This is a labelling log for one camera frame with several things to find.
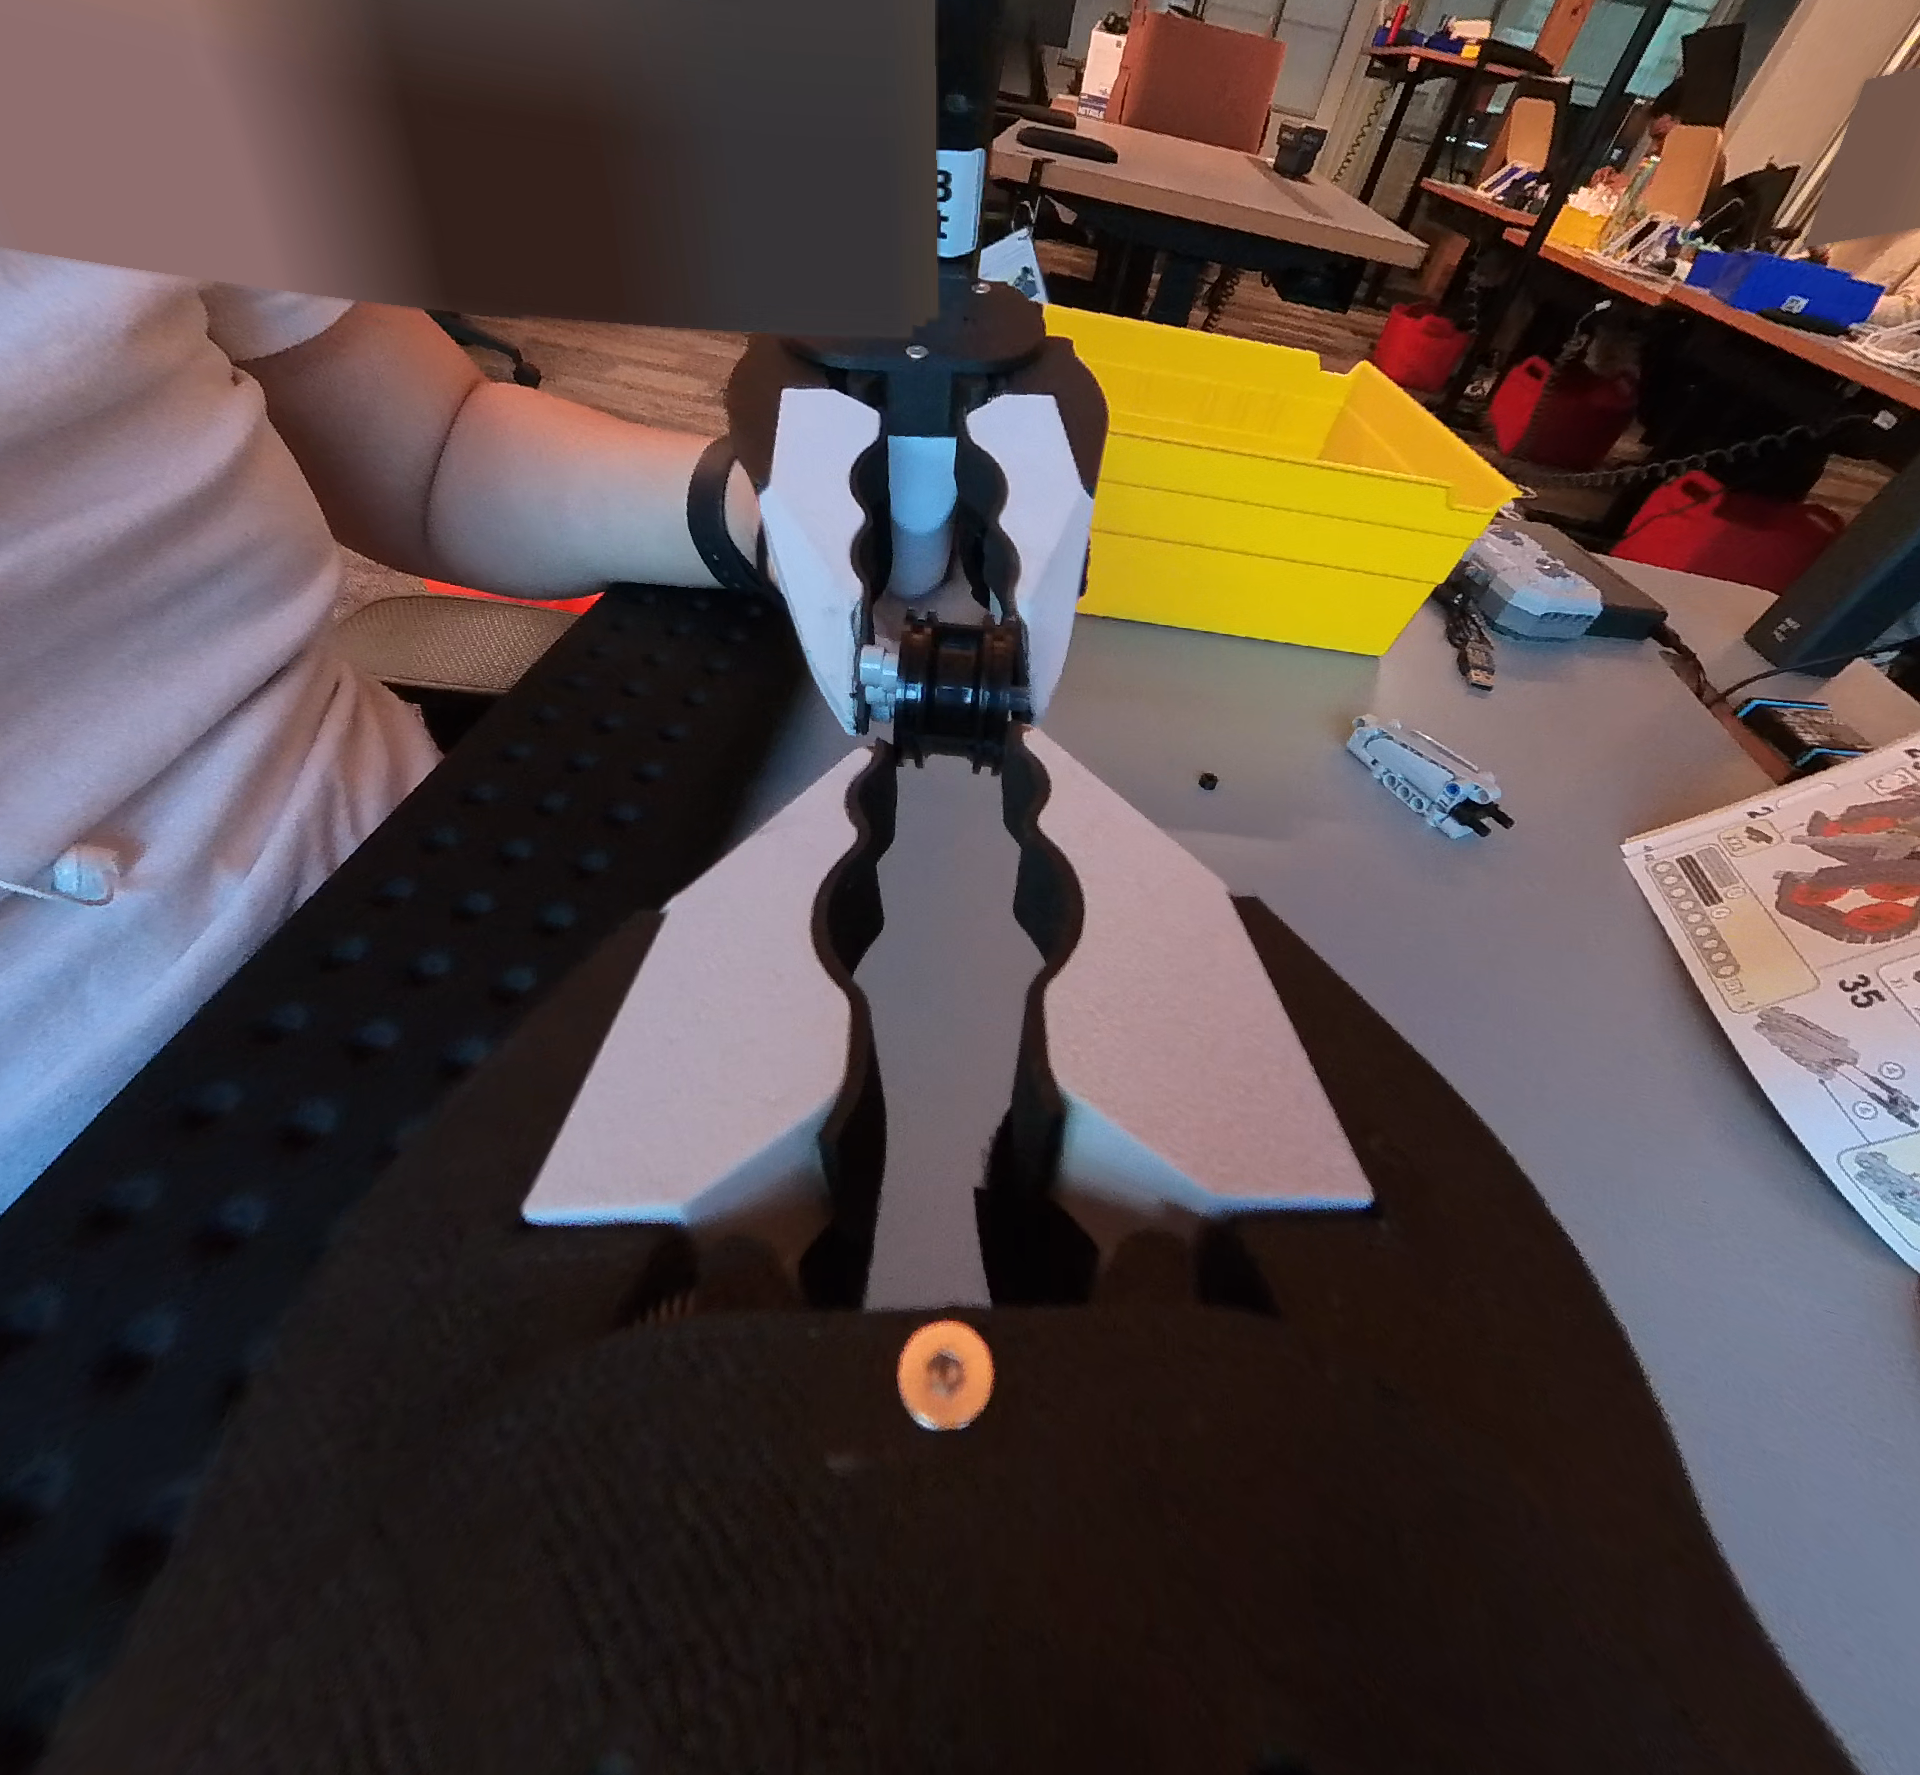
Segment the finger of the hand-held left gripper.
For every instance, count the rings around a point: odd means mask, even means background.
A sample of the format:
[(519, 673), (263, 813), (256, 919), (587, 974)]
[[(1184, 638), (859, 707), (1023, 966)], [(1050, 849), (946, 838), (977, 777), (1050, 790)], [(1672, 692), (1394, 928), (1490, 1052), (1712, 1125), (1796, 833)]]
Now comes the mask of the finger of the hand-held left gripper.
[(759, 507), (768, 568), (812, 679), (838, 724), (864, 736), (860, 659), (876, 643), (890, 542), (878, 412), (825, 386), (786, 388)]
[(962, 417), (962, 565), (1023, 638), (1027, 718), (1061, 678), (1085, 588), (1108, 405), (1085, 367), (1025, 367)]

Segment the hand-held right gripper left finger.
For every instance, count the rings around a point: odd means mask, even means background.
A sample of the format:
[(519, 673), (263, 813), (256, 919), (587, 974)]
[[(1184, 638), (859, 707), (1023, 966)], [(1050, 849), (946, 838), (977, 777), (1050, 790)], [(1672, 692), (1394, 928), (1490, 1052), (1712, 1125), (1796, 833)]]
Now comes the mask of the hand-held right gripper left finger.
[(847, 754), (678, 891), (521, 1202), (536, 1227), (768, 1248), (863, 1303), (885, 1104), (854, 974), (883, 928), (898, 759)]

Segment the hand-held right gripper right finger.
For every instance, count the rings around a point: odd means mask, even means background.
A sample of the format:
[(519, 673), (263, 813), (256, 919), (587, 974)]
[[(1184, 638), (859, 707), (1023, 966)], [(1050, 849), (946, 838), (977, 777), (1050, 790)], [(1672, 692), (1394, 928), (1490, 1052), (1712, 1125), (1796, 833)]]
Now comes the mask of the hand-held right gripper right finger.
[(1226, 884), (1040, 732), (1000, 785), (1040, 970), (979, 1187), (990, 1299), (1081, 1303), (1137, 1236), (1369, 1212)]

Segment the black toy wheel with axle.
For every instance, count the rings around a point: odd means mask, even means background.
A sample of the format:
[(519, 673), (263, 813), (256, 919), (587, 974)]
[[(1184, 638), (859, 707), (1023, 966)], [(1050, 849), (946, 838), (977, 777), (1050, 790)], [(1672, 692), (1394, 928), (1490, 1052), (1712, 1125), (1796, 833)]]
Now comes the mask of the black toy wheel with axle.
[(898, 638), (859, 651), (856, 688), (870, 718), (917, 767), (944, 754), (1000, 776), (1014, 731), (1033, 718), (1017, 617), (971, 627), (908, 612)]

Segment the grey desk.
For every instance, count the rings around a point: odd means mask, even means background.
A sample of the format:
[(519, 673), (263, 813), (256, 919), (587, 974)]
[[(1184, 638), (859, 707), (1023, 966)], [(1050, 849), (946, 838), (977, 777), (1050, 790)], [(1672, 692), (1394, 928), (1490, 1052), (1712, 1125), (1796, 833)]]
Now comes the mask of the grey desk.
[[(1428, 829), (1361, 715), (1514, 829)], [(1011, 1425), (854, 1441), (874, 1763), (1915, 1772), (1915, 1283), (1617, 855), (1754, 767), (1643, 649), (1472, 704), (1431, 610), (1378, 662), (1084, 622), (1048, 731), (1278, 915), (1378, 1212), (1244, 1226), (1229, 1307), (984, 1317)]]

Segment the yellow plastic bin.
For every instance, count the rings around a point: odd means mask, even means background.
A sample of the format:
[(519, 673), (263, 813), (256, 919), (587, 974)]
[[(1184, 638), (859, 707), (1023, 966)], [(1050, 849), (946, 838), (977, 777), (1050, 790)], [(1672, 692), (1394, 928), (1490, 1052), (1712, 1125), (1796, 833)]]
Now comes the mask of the yellow plastic bin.
[(1519, 497), (1367, 362), (1045, 318), (1108, 405), (1084, 615), (1378, 659)]

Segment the grey background table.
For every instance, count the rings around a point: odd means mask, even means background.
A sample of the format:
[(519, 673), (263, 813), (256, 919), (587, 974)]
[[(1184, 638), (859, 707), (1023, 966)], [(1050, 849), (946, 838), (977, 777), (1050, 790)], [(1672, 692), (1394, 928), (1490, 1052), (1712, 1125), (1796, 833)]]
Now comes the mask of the grey background table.
[(1025, 125), (995, 137), (990, 172), (1091, 231), (1093, 274), (1068, 303), (1126, 320), (1185, 326), (1209, 269), (1264, 274), (1287, 298), (1343, 313), (1364, 267), (1412, 272), (1428, 257), (1333, 183), (1156, 132)]

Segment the brown cardboard box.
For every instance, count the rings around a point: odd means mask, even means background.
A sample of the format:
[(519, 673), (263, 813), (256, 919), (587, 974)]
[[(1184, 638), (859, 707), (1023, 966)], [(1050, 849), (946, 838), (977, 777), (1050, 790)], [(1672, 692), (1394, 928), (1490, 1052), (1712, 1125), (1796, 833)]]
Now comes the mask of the brown cardboard box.
[(1257, 154), (1287, 42), (1184, 13), (1137, 13), (1125, 37), (1106, 121)]

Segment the grey electronic toy brick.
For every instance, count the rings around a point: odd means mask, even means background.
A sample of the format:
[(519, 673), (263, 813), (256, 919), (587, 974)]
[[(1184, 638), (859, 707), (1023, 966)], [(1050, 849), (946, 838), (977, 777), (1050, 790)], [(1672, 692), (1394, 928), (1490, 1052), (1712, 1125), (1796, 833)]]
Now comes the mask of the grey electronic toy brick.
[(1493, 522), (1467, 549), (1455, 581), (1487, 629), (1512, 638), (1583, 638), (1603, 607), (1588, 577), (1512, 520)]

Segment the black power adapter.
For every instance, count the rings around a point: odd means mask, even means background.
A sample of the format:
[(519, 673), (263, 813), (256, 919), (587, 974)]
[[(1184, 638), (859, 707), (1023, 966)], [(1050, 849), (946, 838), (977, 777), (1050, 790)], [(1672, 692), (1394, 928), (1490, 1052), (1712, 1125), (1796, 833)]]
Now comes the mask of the black power adapter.
[(1585, 637), (1641, 643), (1666, 627), (1669, 612), (1630, 583), (1611, 561), (1588, 556), (1574, 547), (1559, 551), (1559, 558), (1600, 596), (1600, 610), (1587, 624)]

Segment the white building instruction booklet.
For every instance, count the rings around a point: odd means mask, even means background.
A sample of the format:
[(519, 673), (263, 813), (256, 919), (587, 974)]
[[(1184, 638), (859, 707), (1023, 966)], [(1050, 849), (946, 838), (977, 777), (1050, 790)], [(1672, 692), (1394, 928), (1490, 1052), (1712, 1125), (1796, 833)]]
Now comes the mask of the white building instruction booklet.
[(1915, 736), (1620, 855), (1793, 1139), (1915, 1271)]

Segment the person's pale shirt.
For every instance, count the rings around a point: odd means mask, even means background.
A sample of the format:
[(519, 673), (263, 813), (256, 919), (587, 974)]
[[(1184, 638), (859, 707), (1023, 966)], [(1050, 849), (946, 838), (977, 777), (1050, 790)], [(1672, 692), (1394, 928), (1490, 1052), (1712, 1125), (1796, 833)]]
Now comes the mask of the person's pale shirt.
[[(339, 656), (342, 563), (243, 362), (347, 303), (2, 254), (2, 1197), (438, 761)], [(101, 908), (49, 899), (119, 852)]]

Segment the black device with blue light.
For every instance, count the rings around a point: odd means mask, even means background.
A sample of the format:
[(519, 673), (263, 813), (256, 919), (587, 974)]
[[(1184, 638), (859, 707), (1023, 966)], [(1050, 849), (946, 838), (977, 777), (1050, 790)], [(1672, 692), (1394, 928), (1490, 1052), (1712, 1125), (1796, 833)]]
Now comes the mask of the black device with blue light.
[(1870, 750), (1870, 744), (1821, 701), (1752, 697), (1734, 711), (1734, 722), (1779, 763), (1786, 779), (1806, 779)]

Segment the wooden background table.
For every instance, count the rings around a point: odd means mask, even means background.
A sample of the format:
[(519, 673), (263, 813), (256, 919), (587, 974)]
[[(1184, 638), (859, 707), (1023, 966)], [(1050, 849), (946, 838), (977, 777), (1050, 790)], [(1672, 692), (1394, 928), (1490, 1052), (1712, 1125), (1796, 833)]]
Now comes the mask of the wooden background table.
[[(1417, 192), (1428, 205), (1438, 208), (1448, 227), (1496, 231), (1500, 241), (1514, 250), (1523, 250), (1526, 237), (1534, 227), (1529, 213), (1493, 202), (1461, 183), (1423, 178), (1417, 185)], [(1837, 376), (1867, 395), (1876, 395), (1893, 409), (1902, 409), (1910, 416), (1917, 412), (1917, 376), (1913, 370), (1887, 367), (1867, 354), (1858, 343), (1843, 337), (1804, 327), (1784, 318), (1768, 320), (1734, 309), (1718, 302), (1712, 292), (1686, 283), (1651, 277), (1559, 241), (1543, 245), (1534, 269), (1552, 269), (1553, 274), (1566, 281), (1574, 278), (1617, 303), (1623, 302), (1651, 311), (1670, 308), (1695, 320), (1706, 320), (1745, 340), (1773, 349), (1800, 365)]]

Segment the black monitor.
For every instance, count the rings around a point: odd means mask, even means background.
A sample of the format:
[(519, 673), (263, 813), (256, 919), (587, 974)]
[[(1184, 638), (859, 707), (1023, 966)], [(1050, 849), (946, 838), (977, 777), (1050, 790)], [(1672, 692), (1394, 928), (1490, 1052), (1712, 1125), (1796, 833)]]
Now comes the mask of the black monitor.
[(1910, 462), (1742, 640), (1779, 673), (1834, 678), (1915, 637), (1917, 462)]

